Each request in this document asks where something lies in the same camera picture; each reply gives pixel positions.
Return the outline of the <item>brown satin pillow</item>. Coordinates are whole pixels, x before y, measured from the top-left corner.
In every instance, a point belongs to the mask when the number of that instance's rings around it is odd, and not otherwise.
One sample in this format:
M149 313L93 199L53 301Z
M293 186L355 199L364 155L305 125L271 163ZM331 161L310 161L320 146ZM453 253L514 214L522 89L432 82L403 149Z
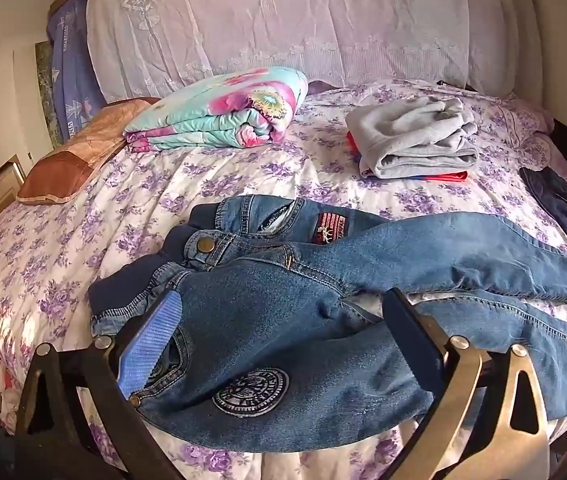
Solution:
M108 104L82 131L36 162L16 199L25 205L59 205L72 200L126 144L125 127L159 98Z

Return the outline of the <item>red folded garment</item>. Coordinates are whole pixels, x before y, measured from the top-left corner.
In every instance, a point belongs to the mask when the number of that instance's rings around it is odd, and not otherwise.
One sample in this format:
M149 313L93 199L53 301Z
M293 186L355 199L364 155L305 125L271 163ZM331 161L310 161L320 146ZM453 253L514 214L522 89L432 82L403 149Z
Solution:
M349 144L349 151L354 159L354 162L361 162L361 152L358 150L354 141L352 133L346 133L347 144ZM466 171L454 172L453 174L431 174L431 176L413 176L409 180L425 180L425 181L442 181L442 182L462 182L468 179Z

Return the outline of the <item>blue patterned hanging cloth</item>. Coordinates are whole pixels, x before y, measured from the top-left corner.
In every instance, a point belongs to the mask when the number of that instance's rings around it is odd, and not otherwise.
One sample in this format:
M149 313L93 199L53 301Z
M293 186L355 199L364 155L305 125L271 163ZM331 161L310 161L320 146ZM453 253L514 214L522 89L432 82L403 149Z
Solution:
M87 44L88 0L67 0L49 18L54 111L65 143L105 107Z

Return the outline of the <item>grey folded sweatpants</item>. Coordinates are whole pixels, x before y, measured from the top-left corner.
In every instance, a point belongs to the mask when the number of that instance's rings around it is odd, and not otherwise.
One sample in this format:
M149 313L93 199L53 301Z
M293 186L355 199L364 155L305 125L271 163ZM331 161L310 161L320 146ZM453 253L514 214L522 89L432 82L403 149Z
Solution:
M364 177L395 180L457 174L479 155L470 142L477 133L471 110L457 99L419 96L356 107L345 122Z

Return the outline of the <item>floral folded quilt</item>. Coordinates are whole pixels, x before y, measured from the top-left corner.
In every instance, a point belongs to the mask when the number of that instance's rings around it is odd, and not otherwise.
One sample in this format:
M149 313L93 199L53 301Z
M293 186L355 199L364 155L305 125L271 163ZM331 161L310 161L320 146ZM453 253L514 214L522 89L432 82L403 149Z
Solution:
M157 101L125 127L123 136L136 153L277 143L307 92L306 76L289 67L214 76Z

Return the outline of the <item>blue denim jeans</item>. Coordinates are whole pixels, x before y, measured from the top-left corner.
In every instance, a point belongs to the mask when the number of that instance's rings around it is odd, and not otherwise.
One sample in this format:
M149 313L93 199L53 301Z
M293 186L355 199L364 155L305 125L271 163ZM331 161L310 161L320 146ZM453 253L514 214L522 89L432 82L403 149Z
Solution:
M491 214L387 220L312 200L244 195L193 208L163 247L89 289L95 335L115 335L163 292L182 315L132 396L150 424L206 448L332 448L424 415L384 321L386 292L448 335L526 348L547 415L567 416L567 256Z

